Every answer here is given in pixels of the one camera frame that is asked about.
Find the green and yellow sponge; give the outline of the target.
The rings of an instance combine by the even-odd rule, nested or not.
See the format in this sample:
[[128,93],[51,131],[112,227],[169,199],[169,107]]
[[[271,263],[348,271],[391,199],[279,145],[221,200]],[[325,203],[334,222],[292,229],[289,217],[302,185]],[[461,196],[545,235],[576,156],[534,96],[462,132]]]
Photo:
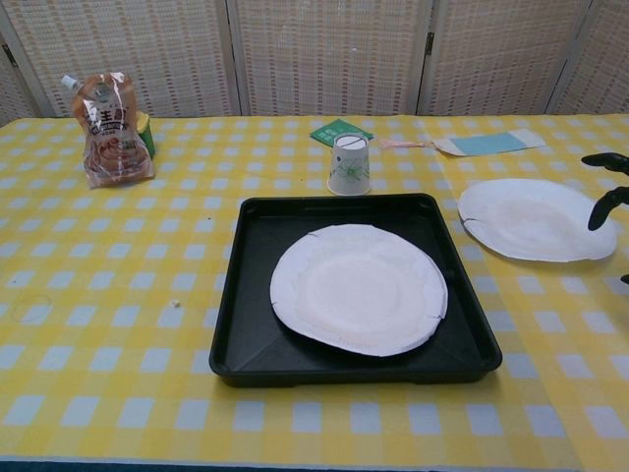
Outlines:
[[142,111],[137,112],[137,130],[140,138],[142,139],[145,147],[148,150],[150,158],[153,158],[155,154],[155,146],[152,131],[150,128],[150,118],[146,113]]

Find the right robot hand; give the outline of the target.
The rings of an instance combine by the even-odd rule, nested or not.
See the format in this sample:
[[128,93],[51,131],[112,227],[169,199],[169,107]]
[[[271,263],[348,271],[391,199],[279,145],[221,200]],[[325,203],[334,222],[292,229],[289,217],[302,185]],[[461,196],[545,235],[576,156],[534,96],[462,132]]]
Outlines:
[[[617,152],[601,152],[586,155],[582,162],[594,167],[603,167],[612,172],[620,172],[629,177],[629,157]],[[598,230],[606,222],[609,214],[620,205],[629,206],[629,187],[617,187],[606,192],[595,203],[588,221],[590,231]]]

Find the white paper plate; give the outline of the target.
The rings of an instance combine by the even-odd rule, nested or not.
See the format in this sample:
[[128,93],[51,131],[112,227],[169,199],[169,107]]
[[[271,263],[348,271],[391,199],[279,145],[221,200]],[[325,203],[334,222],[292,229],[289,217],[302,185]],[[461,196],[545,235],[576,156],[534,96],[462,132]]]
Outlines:
[[365,224],[310,231],[280,257],[276,317],[308,338],[373,357],[419,347],[445,318],[448,288],[416,245]]
[[507,258],[549,263],[602,260],[616,249],[607,221],[588,228],[595,202],[563,184],[505,178],[476,183],[458,200],[465,229]]

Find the cream bookmark with blue panel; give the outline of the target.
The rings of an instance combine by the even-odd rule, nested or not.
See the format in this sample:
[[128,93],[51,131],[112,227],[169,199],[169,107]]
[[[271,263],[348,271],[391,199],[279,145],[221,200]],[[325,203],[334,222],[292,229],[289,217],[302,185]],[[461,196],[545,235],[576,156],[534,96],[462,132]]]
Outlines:
[[438,139],[431,142],[442,152],[454,156],[476,156],[545,147],[544,139],[529,129],[473,137]]

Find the brown sauce spout pouch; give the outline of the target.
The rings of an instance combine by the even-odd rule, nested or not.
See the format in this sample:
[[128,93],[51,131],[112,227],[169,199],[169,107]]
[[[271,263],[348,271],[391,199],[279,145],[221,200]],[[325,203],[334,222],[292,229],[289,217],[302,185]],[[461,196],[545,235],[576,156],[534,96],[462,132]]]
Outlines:
[[85,133],[84,170],[92,189],[127,185],[154,176],[152,158],[138,131],[134,84],[122,72],[95,74],[84,81],[68,75],[71,110]]

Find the upturned floral paper cup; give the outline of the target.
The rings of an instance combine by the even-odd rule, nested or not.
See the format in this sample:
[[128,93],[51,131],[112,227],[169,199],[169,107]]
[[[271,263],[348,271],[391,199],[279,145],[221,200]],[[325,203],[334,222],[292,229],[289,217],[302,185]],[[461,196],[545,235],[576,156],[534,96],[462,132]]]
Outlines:
[[360,133],[344,133],[334,139],[328,190],[337,196],[367,194],[371,189],[369,140]]

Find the black square plastic tray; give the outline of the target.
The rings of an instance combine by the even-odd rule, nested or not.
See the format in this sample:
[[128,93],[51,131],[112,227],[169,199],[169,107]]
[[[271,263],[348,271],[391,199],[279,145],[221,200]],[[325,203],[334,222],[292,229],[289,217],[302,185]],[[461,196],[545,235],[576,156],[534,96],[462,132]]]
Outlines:
[[[367,356],[309,339],[275,316],[269,288],[280,257],[308,231],[343,223],[392,232],[436,262],[448,304],[426,343]],[[241,387],[457,384],[497,369],[502,353],[432,196],[250,198],[240,208],[208,362],[227,384]]]

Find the yellow checked tablecloth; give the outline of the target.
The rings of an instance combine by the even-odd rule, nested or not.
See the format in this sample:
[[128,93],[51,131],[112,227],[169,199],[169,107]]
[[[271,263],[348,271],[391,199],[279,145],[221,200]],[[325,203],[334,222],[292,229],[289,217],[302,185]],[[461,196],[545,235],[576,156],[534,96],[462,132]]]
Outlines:
[[448,158],[428,150],[426,187],[447,216],[457,249],[502,351],[482,381],[437,395],[441,432],[421,439],[423,461],[495,469],[629,472],[629,208],[613,215],[618,243],[600,261],[515,261],[475,242],[456,203],[474,183],[553,181],[597,198],[628,178],[582,162],[629,155],[629,115],[417,118],[419,140],[529,128],[543,147]]
[[[321,124],[156,119],[154,179],[100,190],[73,120],[0,129],[0,469],[32,457],[435,465],[421,439],[441,432],[436,397],[466,384],[246,389],[209,367],[239,207],[325,194],[329,152],[310,137]],[[439,203],[428,150],[374,148],[373,189]]]

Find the green foil packet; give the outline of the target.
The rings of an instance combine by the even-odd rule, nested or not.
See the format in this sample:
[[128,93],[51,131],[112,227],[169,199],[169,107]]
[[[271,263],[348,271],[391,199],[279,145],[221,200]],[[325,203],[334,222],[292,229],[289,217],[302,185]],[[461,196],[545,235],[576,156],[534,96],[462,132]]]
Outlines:
[[327,123],[318,129],[310,133],[310,137],[315,141],[328,146],[330,148],[334,145],[334,140],[337,136],[342,134],[360,134],[368,141],[373,139],[373,134],[365,130],[358,128],[357,126],[344,121],[342,119],[336,119],[330,123]]

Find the woven folding screen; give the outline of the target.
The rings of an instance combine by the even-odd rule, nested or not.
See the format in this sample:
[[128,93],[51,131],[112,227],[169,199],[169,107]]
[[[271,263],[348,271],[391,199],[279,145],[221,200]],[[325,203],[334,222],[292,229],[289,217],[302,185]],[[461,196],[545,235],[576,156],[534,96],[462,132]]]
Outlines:
[[155,117],[629,113],[629,0],[0,0],[0,123],[103,72]]

